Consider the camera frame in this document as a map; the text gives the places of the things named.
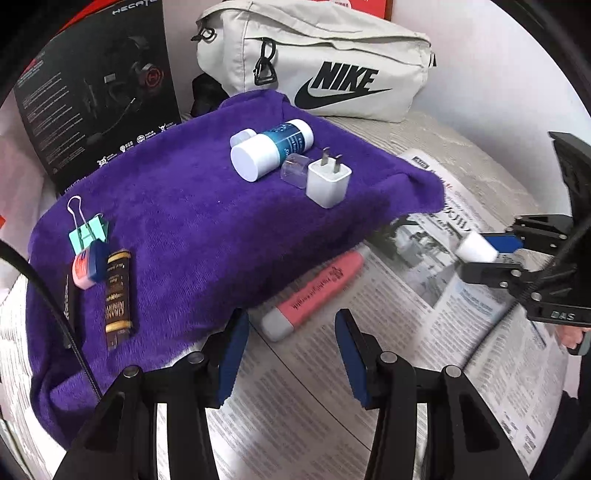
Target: purple towel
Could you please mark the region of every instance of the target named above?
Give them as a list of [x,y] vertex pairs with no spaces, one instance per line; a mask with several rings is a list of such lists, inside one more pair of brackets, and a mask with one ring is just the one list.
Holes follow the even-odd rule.
[[[230,136],[294,118],[314,132],[307,153],[343,154],[353,175],[345,200],[325,210],[274,171],[256,183],[230,162]],[[219,328],[235,307],[254,307],[315,265],[346,251],[397,216],[436,212],[443,186],[364,140],[305,113],[271,90],[243,93],[219,110],[143,142],[78,182],[37,223],[31,263],[63,298],[73,260],[66,203],[82,196],[87,218],[109,221],[112,251],[132,252],[135,335],[105,344],[105,288],[81,294],[83,351],[106,391],[130,364],[160,368]],[[43,427],[68,447],[96,405],[92,390],[42,299],[27,291],[31,403]]]

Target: blue gripper pad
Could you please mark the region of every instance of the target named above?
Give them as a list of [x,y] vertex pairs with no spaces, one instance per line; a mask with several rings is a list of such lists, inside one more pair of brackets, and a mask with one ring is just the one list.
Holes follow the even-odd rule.
[[226,399],[232,394],[249,332],[248,312],[245,310],[236,322],[236,326],[232,331],[232,338],[230,338],[228,347],[226,348],[226,354],[219,364],[217,400],[220,405],[223,405]]
[[353,396],[359,400],[362,407],[367,407],[370,396],[367,389],[365,365],[347,327],[345,314],[342,310],[339,310],[335,316],[335,335],[340,356],[345,364],[345,370],[347,370]]
[[511,233],[482,235],[499,253],[511,254],[523,248],[523,242]]

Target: human hand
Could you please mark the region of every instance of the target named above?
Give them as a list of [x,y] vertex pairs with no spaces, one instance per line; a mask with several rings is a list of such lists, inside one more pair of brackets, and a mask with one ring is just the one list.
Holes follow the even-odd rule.
[[591,328],[558,325],[556,327],[556,336],[558,341],[566,348],[577,348],[577,345],[583,341],[584,334],[589,331],[591,331]]

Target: white power adapter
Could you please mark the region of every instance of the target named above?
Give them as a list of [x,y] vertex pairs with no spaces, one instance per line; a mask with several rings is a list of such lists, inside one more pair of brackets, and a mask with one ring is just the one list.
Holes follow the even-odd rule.
[[322,158],[308,165],[306,195],[323,208],[332,208],[342,202],[347,193],[352,170],[340,162],[341,155],[332,158],[329,149]]

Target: nike swoosh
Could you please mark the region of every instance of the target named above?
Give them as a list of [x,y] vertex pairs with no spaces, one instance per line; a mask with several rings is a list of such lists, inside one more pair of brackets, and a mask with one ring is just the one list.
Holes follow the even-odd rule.
[[310,79],[305,84],[303,84],[295,94],[294,103],[296,107],[299,107],[303,110],[312,110],[313,108],[320,108],[321,106],[344,102],[345,100],[371,95],[372,93],[387,92],[388,90],[392,90],[391,88],[385,88],[382,90],[371,90],[370,92],[348,92],[338,93],[337,95],[327,95],[324,97],[315,97],[310,95],[310,92],[308,92],[308,86],[312,80],[313,79]]

